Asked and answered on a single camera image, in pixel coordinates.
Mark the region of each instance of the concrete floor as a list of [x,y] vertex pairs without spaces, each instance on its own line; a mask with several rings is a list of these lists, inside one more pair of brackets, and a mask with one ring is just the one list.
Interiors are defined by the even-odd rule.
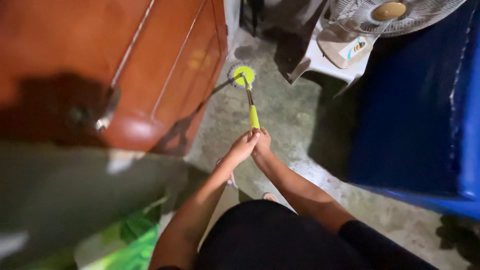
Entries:
[[[401,246],[442,270],[466,269],[468,263],[454,250],[440,250],[435,230],[441,225],[440,214],[414,207],[340,181],[315,160],[330,160],[331,172],[344,167],[344,159],[354,127],[355,95],[332,101],[338,83],[321,78],[300,78],[291,86],[282,73],[278,60],[282,50],[275,42],[254,39],[239,30],[235,48],[225,63],[217,85],[227,80],[231,65],[248,60],[257,76],[253,83],[261,125],[272,137],[272,150],[291,169],[315,183],[338,200],[359,220],[370,225]],[[249,128],[248,104],[244,90],[227,85],[210,100],[193,147],[185,160],[202,171],[210,172],[231,143]],[[320,136],[321,148],[312,153],[312,136]],[[248,158],[235,169],[239,189],[252,198],[265,192],[275,194],[289,207],[269,180]]]

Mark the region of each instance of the wooden furniture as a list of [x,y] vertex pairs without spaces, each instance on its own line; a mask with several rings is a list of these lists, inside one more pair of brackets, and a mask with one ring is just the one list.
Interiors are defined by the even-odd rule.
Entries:
[[0,6],[1,138],[188,152],[227,54],[222,0]]

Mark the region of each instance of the mop head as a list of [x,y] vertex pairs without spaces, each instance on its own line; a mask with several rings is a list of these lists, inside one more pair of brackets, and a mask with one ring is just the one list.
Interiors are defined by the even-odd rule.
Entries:
[[241,73],[245,73],[247,82],[251,85],[255,80],[255,70],[246,62],[233,65],[228,72],[228,79],[233,80],[232,85],[239,88],[245,88],[245,80]]

